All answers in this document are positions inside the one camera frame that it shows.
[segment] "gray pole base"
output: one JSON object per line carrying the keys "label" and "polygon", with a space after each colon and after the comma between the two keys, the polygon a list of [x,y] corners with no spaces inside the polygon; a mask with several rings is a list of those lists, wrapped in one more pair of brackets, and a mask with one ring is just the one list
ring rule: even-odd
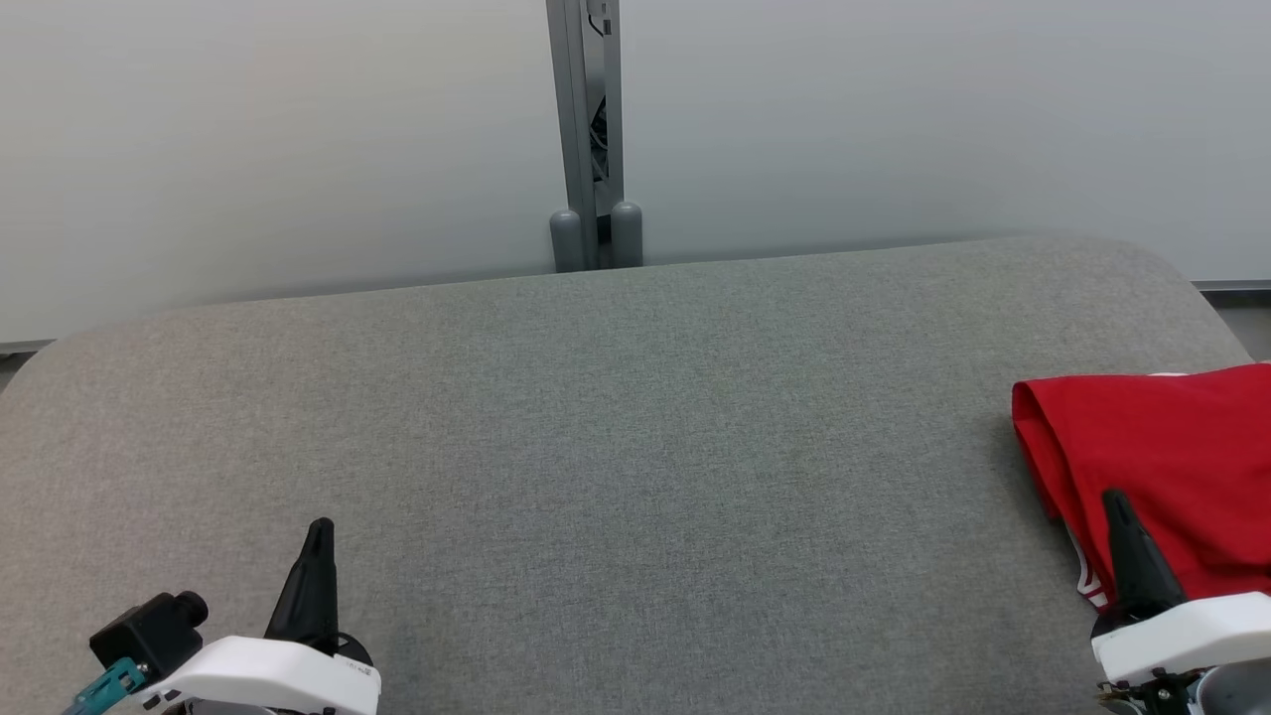
{"label": "gray pole base", "polygon": [[587,269],[582,217],[569,210],[557,211],[548,220],[548,226],[552,229],[552,253],[555,254],[557,272]]}
{"label": "gray pole base", "polygon": [[630,201],[619,201],[609,210],[609,227],[614,240],[614,267],[634,268],[644,264],[644,213]]}

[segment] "red cloth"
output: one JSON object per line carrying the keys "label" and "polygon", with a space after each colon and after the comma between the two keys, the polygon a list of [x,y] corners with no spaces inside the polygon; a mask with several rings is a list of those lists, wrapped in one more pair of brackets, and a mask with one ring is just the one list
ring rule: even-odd
{"label": "red cloth", "polygon": [[[1101,499],[1112,488],[1188,598],[1271,593],[1271,366],[1027,381],[1012,413],[1046,512],[1068,525],[1106,603],[1115,594]],[[1099,607],[1097,592],[1087,597]]]}

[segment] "white wall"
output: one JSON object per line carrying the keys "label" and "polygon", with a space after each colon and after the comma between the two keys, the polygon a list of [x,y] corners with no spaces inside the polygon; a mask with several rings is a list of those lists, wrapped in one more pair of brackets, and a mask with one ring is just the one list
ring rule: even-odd
{"label": "white wall", "polygon": [[882,239],[1126,237],[1271,278],[1271,5],[624,3],[649,262]]}
{"label": "white wall", "polygon": [[549,272],[541,1],[0,4],[0,343]]}

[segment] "floor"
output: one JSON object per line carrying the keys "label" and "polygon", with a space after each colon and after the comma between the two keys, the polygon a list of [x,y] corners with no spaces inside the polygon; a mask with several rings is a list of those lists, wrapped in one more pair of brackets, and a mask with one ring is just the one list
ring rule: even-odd
{"label": "floor", "polygon": [[[1210,292],[1205,297],[1227,320],[1227,326],[1240,338],[1254,361],[1271,361],[1271,293],[1230,291]],[[0,391],[29,357],[25,353],[0,359]]]}

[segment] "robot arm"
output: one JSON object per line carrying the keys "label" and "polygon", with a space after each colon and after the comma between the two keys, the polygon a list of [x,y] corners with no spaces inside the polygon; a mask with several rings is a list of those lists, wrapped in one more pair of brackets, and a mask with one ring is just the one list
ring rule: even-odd
{"label": "robot arm", "polygon": [[207,605],[192,592],[125,612],[89,639],[107,672],[66,715],[99,715],[125,697],[146,710],[177,701],[226,714],[375,715],[380,673],[339,631],[330,519],[309,526],[264,638],[229,636],[205,648],[196,627],[206,620]]}
{"label": "robot arm", "polygon": [[1187,601],[1129,498],[1108,490],[1103,509],[1117,592],[1091,634],[1107,676],[1103,705],[1127,714],[1204,714],[1206,698],[1192,687],[1201,678],[1221,665],[1271,658],[1271,597]]}

